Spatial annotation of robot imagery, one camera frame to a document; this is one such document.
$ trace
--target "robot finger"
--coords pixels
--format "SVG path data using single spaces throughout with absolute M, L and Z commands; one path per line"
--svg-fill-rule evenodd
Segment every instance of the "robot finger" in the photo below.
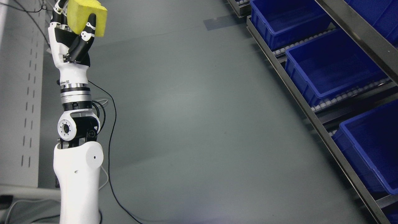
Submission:
M 66 1 L 58 0 L 53 8 L 53 16 L 51 18 L 51 24 L 66 25 Z
M 83 63 L 87 65 L 87 53 L 94 42 L 96 31 L 96 15 L 90 14 L 87 23 L 81 34 L 73 41 L 68 54 L 64 56 L 64 62 Z

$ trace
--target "white cable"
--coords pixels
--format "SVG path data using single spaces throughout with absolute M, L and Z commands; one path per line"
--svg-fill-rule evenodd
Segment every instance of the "white cable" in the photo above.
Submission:
M 19 202 L 29 202 L 29 203 L 39 203 L 39 202 L 44 202 L 44 201 L 48 201 L 48 200 L 52 200 L 52 201 L 57 201 L 60 202 L 59 200 L 55 200 L 55 199 L 42 199 L 42 200 L 26 200 L 26 199 L 21 199 L 21 200 L 17 200 L 16 202 L 14 202 L 11 206 L 10 209 L 8 210 L 7 216 L 6 216 L 6 221 L 4 222 L 4 224 L 8 224 L 8 219 L 10 217 L 11 211 L 14 208 L 14 206 L 19 203 Z
M 101 190 L 101 188 L 105 187 L 105 185 L 109 182 L 109 175 L 108 175 L 108 173 L 107 173 L 106 170 L 103 168 L 103 166 L 101 166 L 101 169 L 104 171 L 104 173 L 105 173 L 105 175 L 106 175 L 106 182 L 105 182 L 103 185 L 101 185 L 101 186 L 99 187 L 98 190 Z

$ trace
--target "blue crate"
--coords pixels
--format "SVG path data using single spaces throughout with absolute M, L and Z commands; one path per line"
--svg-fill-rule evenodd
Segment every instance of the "blue crate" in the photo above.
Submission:
M 286 51 L 285 70 L 310 106 L 387 78 L 341 29 Z
M 398 100 L 348 119 L 333 140 L 371 193 L 398 194 Z
M 276 50 L 324 31 L 332 21 L 314 0 L 252 0 L 252 23 Z
M 345 0 L 392 45 L 398 44 L 397 0 Z

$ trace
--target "robotic hand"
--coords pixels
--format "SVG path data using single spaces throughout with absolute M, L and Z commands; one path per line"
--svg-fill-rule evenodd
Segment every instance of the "robotic hand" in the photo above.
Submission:
M 96 29 L 96 15 L 88 17 L 78 35 L 67 25 L 67 0 L 58 0 L 48 28 L 51 53 L 60 71 L 64 112 L 57 125 L 60 142 L 54 149 L 54 171 L 61 190 L 60 224 L 98 224 L 98 185 L 103 161 L 96 142 L 100 121 L 93 113 L 86 71 Z

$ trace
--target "yellow sponge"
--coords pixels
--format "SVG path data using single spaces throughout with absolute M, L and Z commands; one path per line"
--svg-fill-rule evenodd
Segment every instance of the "yellow sponge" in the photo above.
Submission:
M 68 26 L 73 32 L 80 34 L 86 26 L 88 16 L 91 13 L 97 15 L 95 35 L 96 37 L 103 37 L 108 10 L 101 6 L 101 3 L 97 0 L 69 0 Z

